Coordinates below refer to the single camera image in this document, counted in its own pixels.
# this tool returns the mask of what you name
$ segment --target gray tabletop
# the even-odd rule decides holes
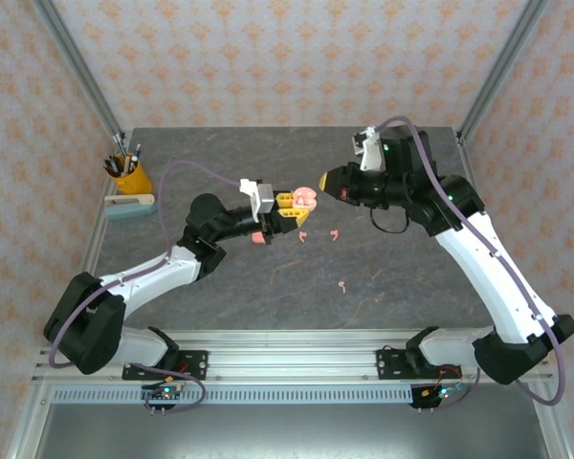
[[[356,128],[136,129],[143,167],[155,185],[168,163],[187,158],[238,181],[261,178],[274,189],[317,189],[323,171],[353,161]],[[427,128],[440,173],[463,175],[450,128]],[[226,208],[248,204],[236,187],[204,173],[173,170],[164,193],[167,227],[180,238],[191,200],[216,194]],[[485,326],[492,323],[467,278],[423,229],[374,229],[366,208],[327,195],[306,221],[308,237],[279,235],[271,246],[248,237],[221,242],[228,255],[210,276],[156,298],[127,320],[134,327],[175,329],[333,329]],[[399,229],[403,211],[377,211],[379,225]],[[330,230],[338,230],[332,241]],[[157,214],[111,221],[97,275],[134,267],[165,250]],[[346,294],[338,283],[344,281]]]

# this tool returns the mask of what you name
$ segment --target floral wallpaper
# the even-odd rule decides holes
[[[121,126],[459,126],[526,0],[56,0]]]
[[[549,2],[468,151],[508,250],[574,316],[574,0]],[[574,337],[563,348],[574,432]]]
[[[30,0],[0,0],[0,458],[81,257],[110,137]]]

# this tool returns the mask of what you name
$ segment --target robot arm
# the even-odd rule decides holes
[[[248,180],[241,181],[240,189],[250,197],[250,207],[227,210],[212,194],[196,197],[183,237],[169,252],[121,273],[73,278],[45,326],[45,338],[53,342],[73,311],[110,285],[77,316],[59,351],[83,374],[126,362],[172,370],[178,346],[159,330],[123,327],[124,320],[165,292],[212,273],[226,255],[217,242],[260,231],[270,244],[275,234],[299,228],[309,215],[307,209],[292,207],[291,192],[273,192],[268,184]]]
[[[443,364],[480,366],[499,383],[511,383],[540,362],[552,346],[541,327],[551,325],[558,342],[574,333],[571,316],[557,316],[523,278],[510,255],[499,242],[489,215],[472,186],[462,177],[437,175],[428,136],[419,132],[430,168],[449,200],[497,252],[490,253],[441,199],[432,186],[414,139],[403,127],[392,128],[386,137],[374,127],[353,137],[361,164],[349,163],[326,172],[320,188],[353,206],[370,209],[401,207],[430,237],[453,257],[472,282],[487,307],[494,327],[472,330],[442,330],[430,327],[407,348],[409,364],[437,367]],[[513,278],[501,266],[502,256],[513,268],[540,310],[534,315]]]

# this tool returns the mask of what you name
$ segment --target pink food piece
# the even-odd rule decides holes
[[[306,208],[312,212],[317,207],[317,200],[315,199],[317,192],[313,188],[301,186],[296,188],[292,196],[294,199],[293,208]]]
[[[254,244],[265,244],[266,243],[266,241],[264,241],[264,235],[262,234],[261,231],[254,232],[251,235],[251,240],[253,241]]]

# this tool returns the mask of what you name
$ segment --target yellow cup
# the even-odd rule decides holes
[[[131,174],[125,177],[111,177],[111,179],[123,194],[148,194],[153,189],[153,184],[144,173],[140,160],[138,160],[138,165]]]

